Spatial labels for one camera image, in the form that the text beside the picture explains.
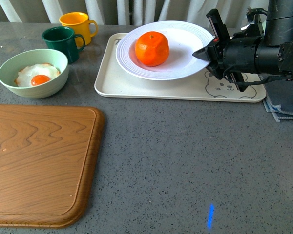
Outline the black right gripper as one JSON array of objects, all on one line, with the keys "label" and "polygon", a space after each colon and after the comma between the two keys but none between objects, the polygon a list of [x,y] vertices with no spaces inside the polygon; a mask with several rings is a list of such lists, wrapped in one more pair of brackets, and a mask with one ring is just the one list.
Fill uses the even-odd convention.
[{"label": "black right gripper", "polygon": [[261,24],[250,24],[231,38],[217,9],[207,13],[215,38],[192,55],[210,62],[207,69],[218,79],[226,78],[243,92],[248,85],[242,73],[256,72],[255,54],[261,42]]}]

